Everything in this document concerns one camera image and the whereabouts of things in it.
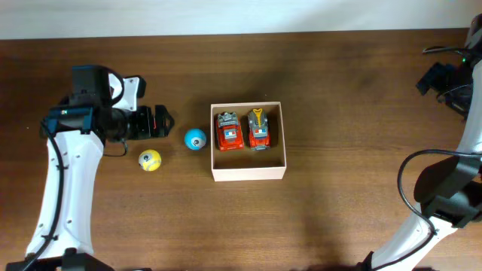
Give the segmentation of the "yellow toy ball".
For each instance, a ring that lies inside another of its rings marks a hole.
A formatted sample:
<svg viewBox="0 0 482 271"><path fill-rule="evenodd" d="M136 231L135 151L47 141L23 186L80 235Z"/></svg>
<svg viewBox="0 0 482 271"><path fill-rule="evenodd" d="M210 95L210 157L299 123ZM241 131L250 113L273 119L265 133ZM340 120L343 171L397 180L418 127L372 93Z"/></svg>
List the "yellow toy ball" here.
<svg viewBox="0 0 482 271"><path fill-rule="evenodd" d="M156 150L148 149L139 155L139 165L146 172L153 172L157 170L161 163L161 155Z"/></svg>

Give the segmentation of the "red fire truck grey top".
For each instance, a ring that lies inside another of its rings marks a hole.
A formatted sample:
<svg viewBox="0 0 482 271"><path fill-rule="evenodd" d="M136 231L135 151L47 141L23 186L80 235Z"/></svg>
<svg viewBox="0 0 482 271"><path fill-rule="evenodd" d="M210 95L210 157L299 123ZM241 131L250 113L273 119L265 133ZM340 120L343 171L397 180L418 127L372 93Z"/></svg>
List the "red fire truck grey top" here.
<svg viewBox="0 0 482 271"><path fill-rule="evenodd" d="M220 151L244 148L241 124L236 112L223 112L215 117L216 134Z"/></svg>

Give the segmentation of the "red fire truck yellow ladder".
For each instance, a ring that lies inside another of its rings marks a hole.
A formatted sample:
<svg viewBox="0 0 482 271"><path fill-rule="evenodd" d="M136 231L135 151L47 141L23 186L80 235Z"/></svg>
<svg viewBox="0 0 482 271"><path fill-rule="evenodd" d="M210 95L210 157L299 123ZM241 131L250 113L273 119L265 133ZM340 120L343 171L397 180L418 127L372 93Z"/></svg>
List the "red fire truck yellow ladder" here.
<svg viewBox="0 0 482 271"><path fill-rule="evenodd" d="M253 151L270 148L270 130L267 114L263 108L254 108L248 114L249 144Z"/></svg>

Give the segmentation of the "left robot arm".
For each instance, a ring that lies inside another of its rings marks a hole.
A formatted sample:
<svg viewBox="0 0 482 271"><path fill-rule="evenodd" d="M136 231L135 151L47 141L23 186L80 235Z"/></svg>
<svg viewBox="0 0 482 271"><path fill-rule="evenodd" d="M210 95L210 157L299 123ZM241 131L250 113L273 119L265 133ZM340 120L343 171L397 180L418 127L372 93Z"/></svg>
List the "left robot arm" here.
<svg viewBox="0 0 482 271"><path fill-rule="evenodd" d="M146 82L101 65L72 68L72 94L41 122L48 170L41 211L24 260L8 270L109 270L93 256L91 211L106 142L164 138L175 121L164 105L139 106Z"/></svg>

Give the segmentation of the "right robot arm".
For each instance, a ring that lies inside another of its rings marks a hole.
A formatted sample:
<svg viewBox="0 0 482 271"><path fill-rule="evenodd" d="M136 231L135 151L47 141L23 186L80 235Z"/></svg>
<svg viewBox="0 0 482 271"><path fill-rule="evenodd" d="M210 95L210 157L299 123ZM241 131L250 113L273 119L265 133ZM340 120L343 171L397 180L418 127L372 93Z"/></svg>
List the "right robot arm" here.
<svg viewBox="0 0 482 271"><path fill-rule="evenodd" d="M415 270L417 264L445 237L481 220L481 16L471 21L463 47L429 47L425 54L454 52L459 66L435 63L417 82L423 95L429 90L437 100L462 115L465 129L456 150L425 149L407 156L398 170L397 188L410 217L380 249L372 251L358 270ZM410 204L402 185L406 165L426 154L444 160L419 175Z"/></svg>

